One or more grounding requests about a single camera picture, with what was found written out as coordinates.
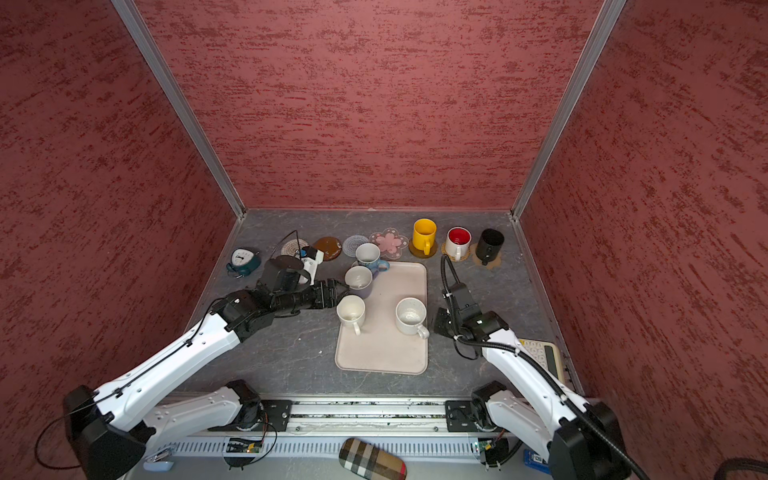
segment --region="coaster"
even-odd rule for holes
[[[309,245],[305,240],[302,240],[299,238],[299,245],[301,245],[302,248]],[[280,255],[287,255],[288,257],[295,257],[296,253],[299,251],[299,246],[296,245],[295,240],[288,240],[283,245],[283,248],[280,249]]]
[[[478,256],[475,255],[475,249],[477,249],[477,247],[478,247],[477,243],[473,243],[472,245],[470,245],[469,255],[472,257],[472,261],[475,262],[475,265],[483,266]],[[485,265],[485,268],[487,268],[488,270],[493,270],[494,268],[496,268],[501,264],[502,264],[502,252],[499,252],[498,256],[492,262],[488,262],[488,265]]]
[[[313,247],[323,252],[324,262],[334,260],[341,254],[341,242],[336,237],[323,237]]]
[[[383,232],[371,233],[371,243],[379,246],[384,260],[397,260],[408,246],[408,238],[400,235],[396,228],[386,228]]]
[[[429,255],[425,255],[423,251],[413,246],[413,242],[408,242],[408,251],[416,258],[430,258],[437,253],[437,249],[432,248],[429,250]]]
[[[350,238],[344,240],[344,244],[341,248],[345,255],[355,258],[355,250],[364,243],[368,243],[368,237],[364,237],[363,235],[352,235]]]
[[[448,252],[445,251],[445,242],[442,243],[442,247],[440,247],[440,250],[443,253],[445,253],[446,255],[448,255]],[[465,253],[464,256],[462,258],[458,259],[458,260],[454,260],[453,257],[451,257],[450,255],[449,255],[449,257],[451,257],[451,261],[453,263],[456,263],[456,262],[463,262],[464,260],[467,260],[470,255],[472,255],[472,248],[471,247],[468,248],[467,249],[467,253]]]

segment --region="red mug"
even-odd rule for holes
[[[459,261],[469,251],[469,243],[472,241],[472,234],[463,227],[453,227],[448,231],[448,238],[445,239],[445,252],[454,261]]]

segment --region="textured wall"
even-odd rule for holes
[[[79,478],[35,437],[180,333],[233,214],[108,0],[3,2],[0,37],[0,472]]]
[[[601,0],[137,0],[248,207],[507,209]]]
[[[523,217],[654,480],[768,458],[768,4],[630,1]]]

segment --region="white mug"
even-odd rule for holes
[[[372,272],[389,270],[389,262],[381,260],[381,250],[374,243],[364,243],[355,250],[357,264],[367,266]]]
[[[459,261],[469,251],[469,244],[472,242],[472,234],[469,230],[462,227],[453,227],[448,230],[448,236],[445,238],[445,252],[452,260]]]
[[[418,335],[423,339],[429,337],[429,330],[424,326],[426,318],[427,307],[418,298],[404,298],[395,308],[397,329],[404,335]]]
[[[357,295],[347,295],[336,306],[336,315],[342,325],[355,329],[355,335],[359,335],[366,322],[366,303]]]
[[[373,273],[367,266],[353,266],[344,274],[344,283],[349,285],[352,295],[366,299],[373,290]]]

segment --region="mounting plate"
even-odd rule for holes
[[[445,402],[445,424],[449,432],[480,432],[475,421],[469,417],[472,414],[468,400],[447,400]],[[496,427],[493,432],[500,432],[502,429]]]
[[[290,420],[290,409],[293,402],[291,400],[261,400],[261,405],[264,407],[266,417],[269,419],[270,424],[275,427],[278,432],[285,432],[288,427],[288,421]],[[261,432],[262,425],[258,422],[253,426],[251,431]],[[224,425],[221,427],[213,427],[208,429],[209,432],[232,432],[243,434],[243,430],[238,430],[231,425]]]

